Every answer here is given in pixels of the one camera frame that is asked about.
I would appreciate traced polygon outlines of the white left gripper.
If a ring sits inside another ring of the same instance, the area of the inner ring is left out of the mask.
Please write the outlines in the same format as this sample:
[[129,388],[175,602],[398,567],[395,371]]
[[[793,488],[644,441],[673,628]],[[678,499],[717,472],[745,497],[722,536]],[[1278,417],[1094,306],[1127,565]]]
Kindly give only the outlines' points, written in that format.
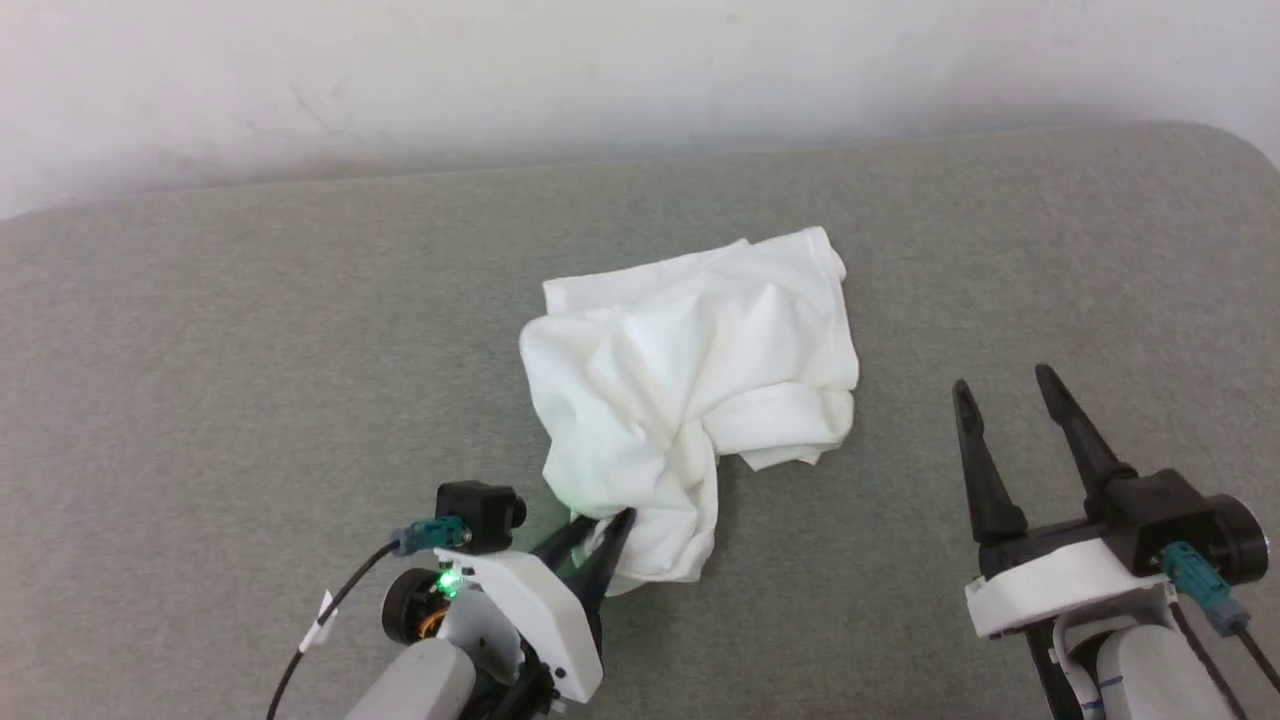
[[[563,698],[585,705],[604,670],[586,612],[598,612],[636,519],[635,509],[614,515],[585,560],[573,553],[599,521],[579,516],[552,532],[530,553],[504,550],[460,556],[460,569],[550,669]],[[556,574],[573,574],[571,589]]]

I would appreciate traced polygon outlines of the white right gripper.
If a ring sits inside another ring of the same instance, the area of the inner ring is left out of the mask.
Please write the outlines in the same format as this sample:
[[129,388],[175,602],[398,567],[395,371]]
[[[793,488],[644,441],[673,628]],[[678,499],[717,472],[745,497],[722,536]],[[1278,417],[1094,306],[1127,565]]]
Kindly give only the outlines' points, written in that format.
[[[1036,380],[1080,475],[1085,515],[1102,518],[1108,486],[1138,473],[1117,457],[1050,364],[1036,365]],[[980,575],[965,587],[974,633],[984,638],[1018,633],[1064,614],[1100,611],[1130,594],[1153,600],[1155,621],[1171,626],[1169,579],[1161,573],[1133,574],[1101,538],[1080,538],[1025,557],[1027,516],[998,473],[979,405],[964,379],[954,383],[952,401],[972,538],[980,544]]]

